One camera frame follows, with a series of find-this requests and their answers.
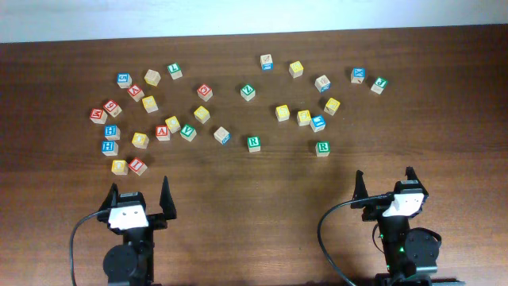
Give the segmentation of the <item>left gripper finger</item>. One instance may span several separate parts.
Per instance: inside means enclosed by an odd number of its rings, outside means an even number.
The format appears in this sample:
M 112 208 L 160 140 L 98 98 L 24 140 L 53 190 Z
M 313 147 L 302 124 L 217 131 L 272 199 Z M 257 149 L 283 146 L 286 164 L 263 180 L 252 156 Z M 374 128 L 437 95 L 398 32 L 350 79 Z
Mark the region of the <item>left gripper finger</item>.
M 118 199 L 118 188 L 115 183 L 112 183 L 106 198 L 104 199 L 98 210 L 110 211 L 112 208 L 115 208 L 117 206 L 117 199 Z
M 160 207 L 166 220 L 177 219 L 175 203 L 171 197 L 170 185 L 166 176 L 164 177 L 160 193 Z

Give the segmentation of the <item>yellow S block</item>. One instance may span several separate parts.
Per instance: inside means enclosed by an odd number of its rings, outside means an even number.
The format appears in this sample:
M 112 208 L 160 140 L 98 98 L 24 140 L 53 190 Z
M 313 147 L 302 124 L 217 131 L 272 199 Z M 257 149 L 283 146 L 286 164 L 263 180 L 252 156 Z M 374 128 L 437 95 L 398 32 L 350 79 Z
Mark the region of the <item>yellow S block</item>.
M 288 120 L 291 115 L 288 105 L 277 106 L 275 108 L 275 115 L 279 122 Z
M 205 124 L 210 119 L 210 112 L 204 106 L 199 106 L 194 111 L 194 116 L 199 122 Z

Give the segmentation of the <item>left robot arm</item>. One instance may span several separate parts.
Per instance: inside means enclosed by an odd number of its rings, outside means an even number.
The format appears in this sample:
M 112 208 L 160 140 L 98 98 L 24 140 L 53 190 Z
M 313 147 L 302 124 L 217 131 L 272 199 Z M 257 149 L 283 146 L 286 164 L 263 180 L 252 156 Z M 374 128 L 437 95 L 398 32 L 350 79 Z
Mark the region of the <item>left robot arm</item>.
M 155 214 L 146 213 L 146 202 L 140 192 L 121 194 L 113 184 L 102 205 L 99 222 L 122 236 L 122 243 L 108 251 L 103 260 L 103 270 L 108 285 L 151 285 L 154 282 L 153 233 L 167 229 L 167 222 L 177 218 L 167 177 L 164 177 L 160 207 Z

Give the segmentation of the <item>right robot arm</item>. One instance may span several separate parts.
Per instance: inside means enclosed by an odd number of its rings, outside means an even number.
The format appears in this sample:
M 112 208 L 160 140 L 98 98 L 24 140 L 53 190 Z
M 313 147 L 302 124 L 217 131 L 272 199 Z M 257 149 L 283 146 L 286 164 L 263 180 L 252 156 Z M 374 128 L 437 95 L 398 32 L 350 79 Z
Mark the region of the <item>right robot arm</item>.
M 422 212 L 429 193 L 413 168 L 406 168 L 404 180 L 394 190 L 370 196 L 363 179 L 356 172 L 353 209 L 363 211 L 362 220 L 375 222 L 382 242 L 387 273 L 375 276 L 376 285 L 464 285 L 457 279 L 432 280 L 437 272 L 441 236 L 426 228 L 412 228 L 409 221 Z

